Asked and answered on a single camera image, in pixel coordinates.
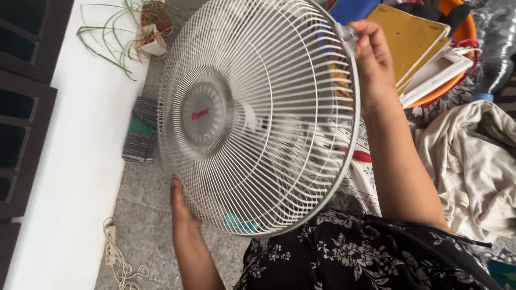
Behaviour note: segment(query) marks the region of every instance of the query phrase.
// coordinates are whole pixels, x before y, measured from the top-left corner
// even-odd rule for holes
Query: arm
[[[360,36],[356,55],[361,111],[382,216],[449,231],[436,188],[421,162],[396,91],[392,56],[379,24],[349,24]]]
[[[172,239],[179,272],[185,290],[225,289],[224,284],[202,239],[201,220],[185,204],[183,184],[172,179]]]

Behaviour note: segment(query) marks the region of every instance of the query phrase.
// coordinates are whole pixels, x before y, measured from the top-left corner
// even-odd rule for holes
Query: striped towel
[[[156,142],[157,101],[139,96],[131,112],[122,158],[144,163],[152,161]]]
[[[516,119],[516,69],[511,78],[495,94],[494,103],[511,118]]]

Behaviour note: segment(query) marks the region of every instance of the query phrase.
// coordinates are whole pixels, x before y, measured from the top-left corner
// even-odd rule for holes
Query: blue bottle cap
[[[478,100],[486,100],[489,102],[492,102],[494,99],[494,96],[490,93],[480,93],[480,94],[474,94],[471,96],[471,101],[475,102]]]

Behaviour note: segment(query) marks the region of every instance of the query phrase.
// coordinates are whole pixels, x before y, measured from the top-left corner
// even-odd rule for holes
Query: white plant pot
[[[146,53],[153,54],[155,56],[162,56],[167,53],[167,44],[161,34],[158,33],[156,29],[156,24],[149,24],[141,28],[139,31],[139,39],[142,38],[143,35],[154,34],[154,40],[146,45],[140,47],[140,49]]]

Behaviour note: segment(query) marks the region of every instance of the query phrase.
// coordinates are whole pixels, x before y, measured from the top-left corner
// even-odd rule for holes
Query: green striped cloth
[[[157,101],[144,98],[136,99],[129,131],[125,139],[122,158],[125,161],[144,163],[152,161],[156,142]]]

